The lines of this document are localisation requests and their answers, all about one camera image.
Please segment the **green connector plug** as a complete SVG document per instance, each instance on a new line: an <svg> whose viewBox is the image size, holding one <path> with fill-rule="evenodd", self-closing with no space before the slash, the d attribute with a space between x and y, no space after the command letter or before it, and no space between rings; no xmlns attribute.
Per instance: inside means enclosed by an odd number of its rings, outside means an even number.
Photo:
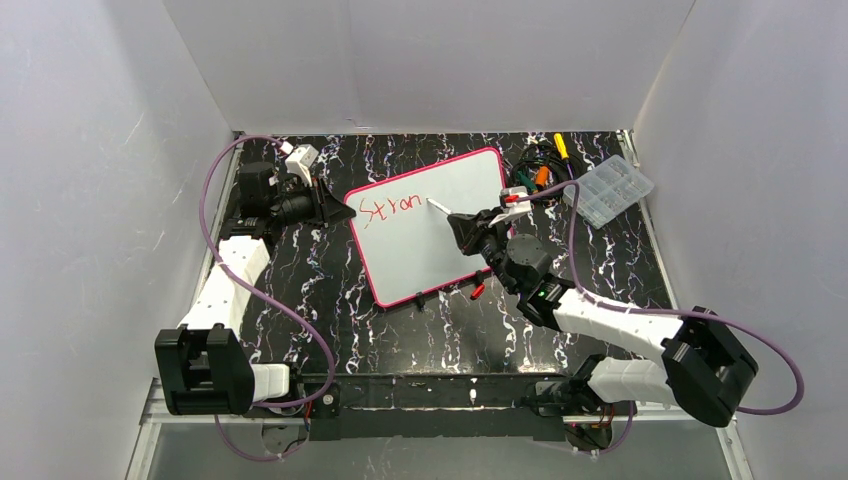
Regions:
<svg viewBox="0 0 848 480"><path fill-rule="evenodd" d="M525 187L526 187L529 191L531 191L531 190L533 190L533 189L535 188L535 184L534 184L534 183L533 183L533 182L532 182L532 181L531 181L528 177L526 177L523 173L518 172L518 173L516 174L516 178L517 178L517 179L518 179L518 181L519 181L519 182L520 182L523 186L525 186Z"/></svg>

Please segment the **red white marker pen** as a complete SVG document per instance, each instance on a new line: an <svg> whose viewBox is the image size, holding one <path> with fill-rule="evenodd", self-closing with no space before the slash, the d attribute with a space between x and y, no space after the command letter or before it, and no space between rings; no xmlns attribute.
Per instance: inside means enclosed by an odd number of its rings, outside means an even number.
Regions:
<svg viewBox="0 0 848 480"><path fill-rule="evenodd" d="M440 211L441 213L443 213L445 215L451 215L452 214L452 211L448 207L446 207L445 205L441 204L440 202L438 202L437 200L435 200L433 198L428 197L427 203L429 205L431 205L432 207L436 208L438 211Z"/></svg>

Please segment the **yellow handled tool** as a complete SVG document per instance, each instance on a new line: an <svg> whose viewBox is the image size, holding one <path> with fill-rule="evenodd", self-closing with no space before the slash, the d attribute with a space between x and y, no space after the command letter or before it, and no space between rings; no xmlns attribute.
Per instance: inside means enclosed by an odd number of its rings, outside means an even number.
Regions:
<svg viewBox="0 0 848 480"><path fill-rule="evenodd" d="M566 146L566 143L565 143L564 136L561 133L557 132L557 133L554 134L553 138L554 138L555 147L557 149L557 152L558 152L560 158L563 161L569 160L570 156L569 156L569 153L568 153L568 150L567 150L567 146Z"/></svg>

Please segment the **orange connector plug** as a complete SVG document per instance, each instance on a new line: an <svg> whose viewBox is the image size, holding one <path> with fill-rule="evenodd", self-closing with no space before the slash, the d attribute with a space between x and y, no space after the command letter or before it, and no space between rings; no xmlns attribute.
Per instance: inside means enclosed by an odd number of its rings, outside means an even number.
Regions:
<svg viewBox="0 0 848 480"><path fill-rule="evenodd" d="M550 175L551 172L547 166L540 166L538 168L533 180L538 191L542 191L547 188Z"/></svg>

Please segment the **red marker cap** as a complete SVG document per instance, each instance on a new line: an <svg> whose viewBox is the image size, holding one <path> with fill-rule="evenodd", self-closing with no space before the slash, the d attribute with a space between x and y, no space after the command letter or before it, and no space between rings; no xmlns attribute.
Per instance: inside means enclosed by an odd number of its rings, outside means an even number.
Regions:
<svg viewBox="0 0 848 480"><path fill-rule="evenodd" d="M474 289L473 289L473 291L471 292L471 294L469 295L469 299L470 299L471 301L475 301L475 300L477 300L477 299L478 299L478 298L479 298L479 297L483 294L484 290L485 290L485 284L484 284L484 283L478 283L478 284L474 287Z"/></svg>

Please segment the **aluminium front rail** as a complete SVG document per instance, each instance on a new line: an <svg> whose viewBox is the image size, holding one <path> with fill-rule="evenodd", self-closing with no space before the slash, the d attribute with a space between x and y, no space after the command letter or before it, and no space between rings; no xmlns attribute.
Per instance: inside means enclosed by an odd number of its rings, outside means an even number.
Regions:
<svg viewBox="0 0 848 480"><path fill-rule="evenodd" d="M321 376L307 376L290 387L289 395L283 399L266 400L281 403L305 398L323 385ZM479 376L439 375L343 375L337 377L330 388L312 402L312 414L316 418L334 418L347 411L517 411L524 409L534 414L547 416L588 416L578 406L566 406L564 400L544 400L536 405L532 400L538 390L548 384L559 386L567 383L564 376L491 374ZM161 386L154 389L153 398L164 402L162 408L172 415L239 415L259 418L259 407L231 407L227 394L214 393L203 386L197 391L172 393ZM668 415L680 414L684 419L694 419L682 407L665 405L647 400L634 401L634 416L645 412L670 411Z"/></svg>

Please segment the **clear plastic organizer box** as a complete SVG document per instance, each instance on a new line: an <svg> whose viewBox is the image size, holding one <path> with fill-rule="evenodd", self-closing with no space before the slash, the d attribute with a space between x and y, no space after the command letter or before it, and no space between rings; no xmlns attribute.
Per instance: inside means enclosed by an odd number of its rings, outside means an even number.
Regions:
<svg viewBox="0 0 848 480"><path fill-rule="evenodd" d="M652 192L655 185L631 162L613 155L577 179L577 212L595 229L603 228Z"/></svg>

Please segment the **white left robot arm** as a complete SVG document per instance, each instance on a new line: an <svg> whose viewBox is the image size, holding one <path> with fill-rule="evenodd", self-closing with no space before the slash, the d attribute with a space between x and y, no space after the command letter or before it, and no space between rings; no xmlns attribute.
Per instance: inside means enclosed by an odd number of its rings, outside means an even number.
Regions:
<svg viewBox="0 0 848 480"><path fill-rule="evenodd" d="M161 330L154 343L171 414L241 415L261 403L282 409L303 397L303 389L292 384L291 366L251 363L239 333L251 289L283 229L301 223L329 227L355 216L311 165L308 158L291 156L285 172L268 162L240 169L238 204L221 228L222 259L178 326Z"/></svg>

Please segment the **pink framed whiteboard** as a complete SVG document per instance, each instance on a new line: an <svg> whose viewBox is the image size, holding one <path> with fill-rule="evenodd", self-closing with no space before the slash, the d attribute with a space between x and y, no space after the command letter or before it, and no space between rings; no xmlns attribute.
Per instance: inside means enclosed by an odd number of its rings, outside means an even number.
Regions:
<svg viewBox="0 0 848 480"><path fill-rule="evenodd" d="M411 301L488 267L458 249L446 214L475 214L498 205L505 187L502 158L486 147L350 191L344 203L375 303Z"/></svg>

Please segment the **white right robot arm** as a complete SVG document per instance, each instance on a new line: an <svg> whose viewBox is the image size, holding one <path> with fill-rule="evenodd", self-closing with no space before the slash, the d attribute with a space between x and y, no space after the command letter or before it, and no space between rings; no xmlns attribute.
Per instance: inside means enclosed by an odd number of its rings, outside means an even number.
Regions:
<svg viewBox="0 0 848 480"><path fill-rule="evenodd" d="M528 400L534 409L590 411L643 401L678 406L712 427L730 423L759 367L726 325L703 308L650 315L587 295L552 271L552 258L538 238L509 236L503 218L499 210L482 210L451 213L447 222L460 252L484 259L531 324L588 335L637 356L590 357L567 383L537 388Z"/></svg>

